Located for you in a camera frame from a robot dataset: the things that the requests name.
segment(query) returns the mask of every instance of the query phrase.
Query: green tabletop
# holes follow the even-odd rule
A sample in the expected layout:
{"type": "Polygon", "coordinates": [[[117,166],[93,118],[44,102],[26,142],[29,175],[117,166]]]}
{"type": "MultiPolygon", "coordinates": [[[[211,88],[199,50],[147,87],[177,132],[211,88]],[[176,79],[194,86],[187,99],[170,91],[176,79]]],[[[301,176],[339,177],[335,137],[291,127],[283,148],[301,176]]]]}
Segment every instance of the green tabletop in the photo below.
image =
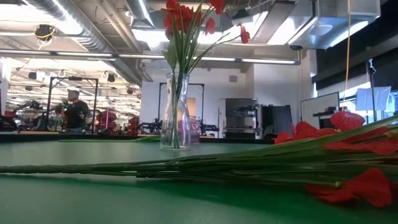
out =
{"type": "MultiPolygon", "coordinates": [[[[264,147],[201,144],[189,151],[158,143],[0,144],[0,166],[169,159],[264,147]]],[[[0,175],[0,223],[397,223],[397,207],[337,207],[303,190],[193,184],[95,175],[0,175]]]]}

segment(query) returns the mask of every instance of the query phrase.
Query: white panel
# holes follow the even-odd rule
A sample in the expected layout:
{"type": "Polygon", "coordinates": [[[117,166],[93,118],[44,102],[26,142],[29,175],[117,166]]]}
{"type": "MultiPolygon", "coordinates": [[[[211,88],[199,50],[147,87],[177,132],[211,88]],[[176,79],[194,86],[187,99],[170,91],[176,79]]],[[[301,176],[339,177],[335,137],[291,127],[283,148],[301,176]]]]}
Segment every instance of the white panel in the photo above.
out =
{"type": "Polygon", "coordinates": [[[324,112],[325,108],[329,106],[340,106],[338,92],[302,101],[302,121],[319,128],[319,118],[314,117],[313,114],[324,112]]]}
{"type": "MultiPolygon", "coordinates": [[[[387,109],[388,97],[391,86],[374,88],[374,104],[376,110],[385,111],[387,109]]],[[[356,111],[373,110],[372,89],[358,89],[356,92],[356,111]]]]}

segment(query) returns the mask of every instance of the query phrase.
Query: glass vase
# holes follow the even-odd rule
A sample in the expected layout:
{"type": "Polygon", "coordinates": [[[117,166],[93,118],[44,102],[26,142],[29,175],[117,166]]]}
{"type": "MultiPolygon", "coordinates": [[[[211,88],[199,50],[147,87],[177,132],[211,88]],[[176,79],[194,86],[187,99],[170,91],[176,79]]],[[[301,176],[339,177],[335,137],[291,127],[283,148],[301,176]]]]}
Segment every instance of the glass vase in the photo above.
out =
{"type": "Polygon", "coordinates": [[[189,75],[167,74],[167,106],[164,111],[160,146],[163,149],[188,149],[191,124],[187,106],[189,75]]]}

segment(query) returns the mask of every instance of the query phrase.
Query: black frame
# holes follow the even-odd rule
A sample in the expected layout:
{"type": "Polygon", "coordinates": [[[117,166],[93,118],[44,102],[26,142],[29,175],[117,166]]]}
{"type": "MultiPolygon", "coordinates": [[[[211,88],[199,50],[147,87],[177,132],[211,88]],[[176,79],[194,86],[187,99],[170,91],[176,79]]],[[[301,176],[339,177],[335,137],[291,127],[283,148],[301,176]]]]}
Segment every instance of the black frame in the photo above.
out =
{"type": "MultiPolygon", "coordinates": [[[[167,84],[167,83],[159,83],[159,102],[157,104],[157,119],[160,120],[160,92],[162,90],[162,85],[167,84]]],[[[204,102],[205,102],[205,84],[199,84],[199,83],[189,83],[188,86],[190,85],[200,85],[203,88],[203,91],[201,93],[201,119],[203,119],[203,108],[204,108],[204,102]]]]}
{"type": "Polygon", "coordinates": [[[47,114],[45,115],[45,128],[49,125],[49,115],[50,115],[50,105],[51,105],[51,92],[53,89],[52,81],[54,79],[57,80],[70,80],[70,81],[82,81],[82,80],[94,80],[95,81],[95,95],[94,95],[94,108],[93,108],[93,127],[91,128],[91,134],[94,134],[94,121],[95,121],[95,109],[97,107],[97,94],[98,94],[98,79],[97,78],[82,78],[82,77],[68,77],[68,78],[60,78],[60,77],[50,77],[50,88],[49,88],[49,99],[47,101],[47,114]]]}

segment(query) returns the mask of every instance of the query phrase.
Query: red flower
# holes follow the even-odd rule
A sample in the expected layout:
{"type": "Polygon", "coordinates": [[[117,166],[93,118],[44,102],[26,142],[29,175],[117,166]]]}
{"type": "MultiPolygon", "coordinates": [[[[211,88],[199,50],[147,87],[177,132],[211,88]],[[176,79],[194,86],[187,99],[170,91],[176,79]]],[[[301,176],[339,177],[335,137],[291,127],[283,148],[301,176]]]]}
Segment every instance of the red flower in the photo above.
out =
{"type": "Polygon", "coordinates": [[[333,128],[322,128],[322,129],[317,130],[313,137],[320,138],[320,137],[324,137],[324,136],[336,134],[336,133],[337,133],[337,131],[335,131],[333,128]]]}
{"type": "Polygon", "coordinates": [[[223,12],[224,0],[209,0],[209,3],[216,9],[217,15],[220,15],[223,12]]]}
{"type": "Polygon", "coordinates": [[[359,144],[346,142],[332,142],[324,146],[326,149],[346,149],[353,151],[371,151],[376,154],[393,154],[398,150],[398,139],[387,138],[378,141],[371,141],[359,144]]]}
{"type": "Polygon", "coordinates": [[[386,134],[389,131],[390,131],[389,128],[381,127],[381,128],[377,128],[377,129],[372,130],[372,131],[368,131],[368,132],[366,132],[364,134],[359,134],[359,135],[350,137],[348,139],[344,139],[344,140],[342,140],[342,142],[355,143],[355,142],[358,142],[358,141],[363,141],[363,140],[371,139],[371,138],[386,134]]]}
{"type": "Polygon", "coordinates": [[[335,189],[326,185],[306,186],[320,200],[329,203],[340,203],[365,198],[375,207],[383,207],[392,203],[391,184],[378,169],[368,169],[353,180],[347,180],[342,189],[335,189]]]}
{"type": "Polygon", "coordinates": [[[242,44],[247,44],[250,39],[250,33],[246,31],[244,26],[241,25],[241,40],[242,44]]]}
{"type": "Polygon", "coordinates": [[[284,142],[289,142],[292,139],[289,138],[289,133],[287,132],[283,132],[283,133],[279,133],[278,137],[274,139],[274,144],[280,144],[280,143],[284,143],[284,142]]]}
{"type": "Polygon", "coordinates": [[[163,25],[165,26],[168,34],[173,32],[173,18],[175,21],[175,26],[177,30],[183,30],[186,32],[189,29],[189,25],[193,19],[193,12],[191,9],[185,6],[179,6],[178,9],[171,9],[166,14],[163,25]]]}
{"type": "Polygon", "coordinates": [[[177,12],[179,8],[180,8],[180,3],[178,3],[178,0],[167,0],[166,9],[160,9],[160,10],[167,12],[177,12]]]}
{"type": "Polygon", "coordinates": [[[293,139],[306,139],[306,138],[313,138],[315,133],[317,133],[318,129],[311,126],[305,121],[300,121],[296,124],[295,131],[293,133],[293,139]]]}
{"type": "Polygon", "coordinates": [[[330,118],[330,122],[341,131],[349,131],[361,127],[365,119],[358,114],[340,111],[330,118]]]}
{"type": "Polygon", "coordinates": [[[390,183],[392,198],[398,200],[398,183],[394,183],[391,181],[389,183],[390,183]]]}
{"type": "Polygon", "coordinates": [[[214,21],[213,18],[209,18],[206,21],[206,26],[205,26],[205,35],[207,34],[214,34],[216,31],[216,22],[214,21]]]}

